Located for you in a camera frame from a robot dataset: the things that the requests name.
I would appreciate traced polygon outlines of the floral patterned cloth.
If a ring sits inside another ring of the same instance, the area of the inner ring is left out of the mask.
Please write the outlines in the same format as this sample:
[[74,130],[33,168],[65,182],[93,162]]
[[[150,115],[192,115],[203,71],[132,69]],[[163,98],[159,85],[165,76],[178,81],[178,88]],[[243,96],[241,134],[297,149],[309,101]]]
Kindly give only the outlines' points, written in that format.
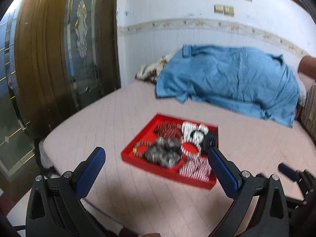
[[141,66],[134,78],[136,80],[156,84],[159,74],[169,63],[169,61],[174,57],[175,54],[176,53],[167,54],[160,58],[156,63]]

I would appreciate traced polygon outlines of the blue shirt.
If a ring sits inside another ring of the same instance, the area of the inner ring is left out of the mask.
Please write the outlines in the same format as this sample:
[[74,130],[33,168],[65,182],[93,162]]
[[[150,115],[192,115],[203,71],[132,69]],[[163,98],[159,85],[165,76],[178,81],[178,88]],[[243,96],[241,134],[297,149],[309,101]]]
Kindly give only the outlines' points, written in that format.
[[300,87],[282,55],[252,47],[183,45],[159,74],[156,95],[209,102],[292,127]]

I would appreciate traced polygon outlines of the pink striped scrunchie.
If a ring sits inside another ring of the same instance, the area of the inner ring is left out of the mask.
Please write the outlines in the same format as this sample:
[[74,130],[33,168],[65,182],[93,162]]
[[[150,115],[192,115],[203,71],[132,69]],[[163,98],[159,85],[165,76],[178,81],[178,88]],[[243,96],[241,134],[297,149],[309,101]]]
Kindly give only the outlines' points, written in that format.
[[209,181],[211,172],[212,169],[206,157],[189,157],[179,170],[181,176],[203,182]]

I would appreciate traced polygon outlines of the grey sheer scrunchie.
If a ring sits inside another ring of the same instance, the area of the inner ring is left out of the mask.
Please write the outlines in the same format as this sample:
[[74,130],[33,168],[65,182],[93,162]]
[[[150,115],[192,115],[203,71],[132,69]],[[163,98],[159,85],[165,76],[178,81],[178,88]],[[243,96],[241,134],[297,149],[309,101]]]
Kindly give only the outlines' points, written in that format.
[[144,152],[144,158],[150,163],[173,168],[182,158],[181,146],[180,139],[158,136]]

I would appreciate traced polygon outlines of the wooden glass door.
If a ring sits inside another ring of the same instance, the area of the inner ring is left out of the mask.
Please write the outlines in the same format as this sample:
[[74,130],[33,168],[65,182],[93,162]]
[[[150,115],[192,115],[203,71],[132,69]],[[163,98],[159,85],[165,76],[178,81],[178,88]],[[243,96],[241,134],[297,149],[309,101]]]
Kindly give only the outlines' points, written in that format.
[[38,173],[35,141],[119,89],[116,0],[1,0],[1,189]]

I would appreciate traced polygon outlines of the dark red polka-dot scrunchie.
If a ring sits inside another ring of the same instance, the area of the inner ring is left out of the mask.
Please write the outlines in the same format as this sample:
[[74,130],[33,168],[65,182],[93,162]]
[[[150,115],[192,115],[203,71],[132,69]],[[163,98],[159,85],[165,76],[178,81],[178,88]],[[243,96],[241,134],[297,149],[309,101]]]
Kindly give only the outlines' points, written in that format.
[[154,133],[161,137],[174,137],[177,139],[181,139],[182,134],[182,126],[176,122],[165,121],[154,128]]

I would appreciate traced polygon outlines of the white cherry print scrunchie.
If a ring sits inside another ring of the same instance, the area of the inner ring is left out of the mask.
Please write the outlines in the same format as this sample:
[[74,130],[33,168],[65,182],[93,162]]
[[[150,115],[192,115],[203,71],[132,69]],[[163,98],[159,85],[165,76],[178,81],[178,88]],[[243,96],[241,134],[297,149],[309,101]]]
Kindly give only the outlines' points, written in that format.
[[195,124],[189,121],[182,123],[182,134],[183,139],[188,141],[191,140],[195,144],[202,144],[204,138],[209,132],[209,128],[204,124]]

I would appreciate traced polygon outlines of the red tray box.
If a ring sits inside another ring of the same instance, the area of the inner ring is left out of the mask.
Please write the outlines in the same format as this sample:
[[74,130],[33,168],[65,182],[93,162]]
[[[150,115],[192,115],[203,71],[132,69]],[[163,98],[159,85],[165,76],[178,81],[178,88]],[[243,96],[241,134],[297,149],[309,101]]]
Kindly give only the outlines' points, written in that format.
[[212,189],[216,176],[202,142],[218,127],[156,114],[121,152],[122,160],[146,172],[189,186]]

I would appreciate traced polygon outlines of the beige wall switch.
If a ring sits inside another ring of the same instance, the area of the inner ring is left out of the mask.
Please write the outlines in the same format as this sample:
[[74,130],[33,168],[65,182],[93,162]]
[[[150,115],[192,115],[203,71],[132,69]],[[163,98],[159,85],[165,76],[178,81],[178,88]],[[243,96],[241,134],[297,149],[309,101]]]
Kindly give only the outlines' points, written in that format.
[[225,5],[224,6],[224,14],[233,17],[235,15],[234,7]]
[[224,13],[224,5],[215,4],[214,5],[214,12],[215,13]]

